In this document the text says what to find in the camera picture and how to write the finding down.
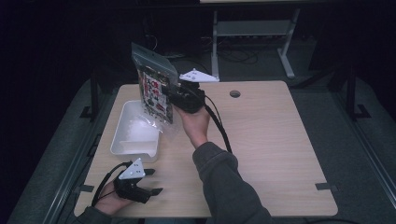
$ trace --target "person's arm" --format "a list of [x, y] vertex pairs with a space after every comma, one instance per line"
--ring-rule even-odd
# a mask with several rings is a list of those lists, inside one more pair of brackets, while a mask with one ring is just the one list
[[238, 173], [236, 157], [207, 140], [210, 117], [204, 108], [188, 114], [176, 108], [186, 135], [196, 148], [192, 158], [204, 184], [215, 223], [272, 223], [253, 187]]
[[87, 207], [75, 223], [83, 224], [109, 224], [111, 216], [116, 214], [121, 208], [129, 205], [132, 201], [120, 198], [114, 190], [113, 181], [107, 183], [102, 192], [102, 197], [95, 207]]

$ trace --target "white tray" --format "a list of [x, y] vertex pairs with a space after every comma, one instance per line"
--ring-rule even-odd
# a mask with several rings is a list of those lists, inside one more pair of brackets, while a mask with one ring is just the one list
[[160, 131], [150, 126], [140, 101], [128, 101], [124, 104], [110, 151], [124, 159], [142, 162], [157, 160]]

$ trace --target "gray sweater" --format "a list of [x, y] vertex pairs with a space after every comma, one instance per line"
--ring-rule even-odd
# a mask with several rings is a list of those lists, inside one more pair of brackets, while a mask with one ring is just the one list
[[[207, 142], [194, 151], [192, 158], [215, 223], [273, 223], [254, 188], [238, 173], [238, 160], [233, 154]], [[87, 207], [76, 222], [108, 224], [111, 217]]]

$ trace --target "hand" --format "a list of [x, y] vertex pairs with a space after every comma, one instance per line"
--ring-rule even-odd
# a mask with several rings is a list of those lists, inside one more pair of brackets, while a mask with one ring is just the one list
[[101, 212], [113, 216], [121, 208], [132, 203], [131, 200], [120, 198], [114, 190], [113, 181], [107, 183], [100, 194], [99, 201], [95, 208]]
[[202, 107], [195, 114], [184, 112], [177, 106], [175, 106], [175, 110], [181, 116], [184, 132], [190, 138], [192, 145], [198, 148], [201, 144], [207, 142], [207, 128], [210, 116], [206, 109]]

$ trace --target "wooden table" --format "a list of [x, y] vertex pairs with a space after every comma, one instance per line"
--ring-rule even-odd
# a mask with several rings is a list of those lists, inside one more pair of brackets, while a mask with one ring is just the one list
[[[219, 110], [233, 154], [239, 160], [241, 176], [258, 192], [272, 216], [314, 217], [337, 213], [331, 191], [317, 190], [316, 184], [326, 183], [326, 178], [284, 82], [203, 83], [201, 89]], [[241, 96], [233, 98], [230, 91], [239, 91]], [[76, 216], [91, 204], [105, 174], [126, 161], [112, 155], [110, 145], [123, 104], [139, 99], [137, 85], [120, 88], [85, 181], [85, 185], [95, 188], [93, 192], [80, 193]], [[156, 173], [138, 184], [141, 188], [163, 188], [163, 192], [146, 204], [133, 203], [118, 216], [210, 217], [202, 182], [192, 162], [193, 147], [177, 113], [175, 120], [177, 132], [172, 136], [163, 134], [159, 159], [144, 163], [145, 168], [154, 168]], [[208, 136], [210, 141], [225, 148], [213, 121]]]

